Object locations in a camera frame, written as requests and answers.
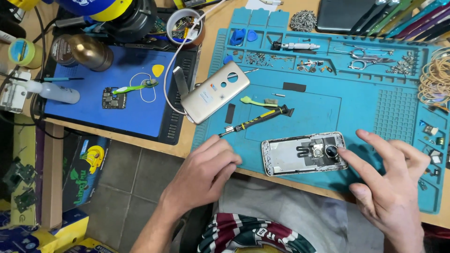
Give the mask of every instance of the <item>open smartphone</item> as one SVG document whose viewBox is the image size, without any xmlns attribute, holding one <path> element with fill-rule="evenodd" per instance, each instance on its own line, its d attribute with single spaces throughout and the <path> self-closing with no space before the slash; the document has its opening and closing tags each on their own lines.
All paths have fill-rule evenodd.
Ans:
<svg viewBox="0 0 450 253">
<path fill-rule="evenodd" d="M 265 140 L 262 160 L 268 176 L 345 170 L 348 163 L 338 155 L 345 148 L 340 132 Z"/>
</svg>

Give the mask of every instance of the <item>white squeeze bottle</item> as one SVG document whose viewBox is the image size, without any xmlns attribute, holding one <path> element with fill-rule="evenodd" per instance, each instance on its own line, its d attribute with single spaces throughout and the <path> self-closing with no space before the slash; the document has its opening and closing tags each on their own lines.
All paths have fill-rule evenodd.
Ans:
<svg viewBox="0 0 450 253">
<path fill-rule="evenodd" d="M 29 80 L 25 83 L 20 82 L 29 92 L 37 93 L 46 99 L 53 99 L 69 104 L 74 104 L 80 100 L 80 93 L 74 89 L 58 86 L 51 82 L 37 82 Z"/>
</svg>

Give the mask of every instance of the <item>gold bottle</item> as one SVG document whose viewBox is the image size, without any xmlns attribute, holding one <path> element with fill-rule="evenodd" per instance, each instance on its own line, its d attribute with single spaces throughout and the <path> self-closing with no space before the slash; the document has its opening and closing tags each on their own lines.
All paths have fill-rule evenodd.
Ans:
<svg viewBox="0 0 450 253">
<path fill-rule="evenodd" d="M 91 70 L 105 71 L 113 63 L 113 51 L 91 36 L 76 34 L 68 39 L 68 43 L 75 60 Z"/>
</svg>

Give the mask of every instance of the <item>roll of tape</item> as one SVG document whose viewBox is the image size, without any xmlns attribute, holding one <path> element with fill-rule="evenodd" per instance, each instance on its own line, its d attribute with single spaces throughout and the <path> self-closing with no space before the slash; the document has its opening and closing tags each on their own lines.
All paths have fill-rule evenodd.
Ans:
<svg viewBox="0 0 450 253">
<path fill-rule="evenodd" d="M 184 9 L 179 9 L 179 10 L 175 11 L 170 16 L 169 20 L 167 21 L 166 34 L 167 34 L 167 37 L 169 38 L 169 40 L 172 43 L 174 43 L 175 45 L 181 45 L 181 42 L 177 42 L 172 38 L 172 29 L 175 26 L 176 22 L 184 17 L 194 17 L 194 18 L 200 19 L 200 14 L 198 14 L 198 12 L 194 9 L 184 8 Z M 183 49 L 190 49 L 190 48 L 196 47 L 203 42 L 203 39 L 205 38 L 205 32 L 206 32 L 205 24 L 204 24 L 203 20 L 200 20 L 200 23 L 198 25 L 196 25 L 195 27 L 199 28 L 199 33 L 197 34 L 197 37 L 195 37 L 191 41 L 186 41 L 186 43 L 183 45 Z"/>
</svg>

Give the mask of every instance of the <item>yellow and black screwdriver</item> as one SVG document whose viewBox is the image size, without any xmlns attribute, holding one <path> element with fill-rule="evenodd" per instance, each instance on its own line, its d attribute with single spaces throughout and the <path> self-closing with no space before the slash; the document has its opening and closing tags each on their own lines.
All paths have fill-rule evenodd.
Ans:
<svg viewBox="0 0 450 253">
<path fill-rule="evenodd" d="M 289 114 L 288 116 L 291 116 L 292 113 L 293 113 L 293 109 L 288 109 L 288 107 L 284 104 L 281 107 L 277 107 L 277 108 L 275 108 L 275 109 L 273 109 L 273 110 L 271 110 L 269 112 L 266 112 L 266 113 L 264 113 L 264 114 L 262 114 L 262 115 L 260 115 L 260 116 L 258 116 L 256 118 L 252 119 L 252 120 L 244 122 L 244 123 L 242 123 L 240 125 L 237 125 L 235 127 L 232 127 L 232 126 L 225 127 L 225 133 L 219 134 L 219 137 L 221 138 L 222 136 L 224 136 L 226 134 L 229 134 L 231 132 L 239 132 L 241 130 L 245 130 L 248 127 L 251 127 L 251 126 L 253 126 L 255 124 L 264 122 L 264 121 L 266 121 L 268 119 L 274 118 L 274 117 L 276 117 L 278 115 L 281 115 L 281 114 Z"/>
</svg>

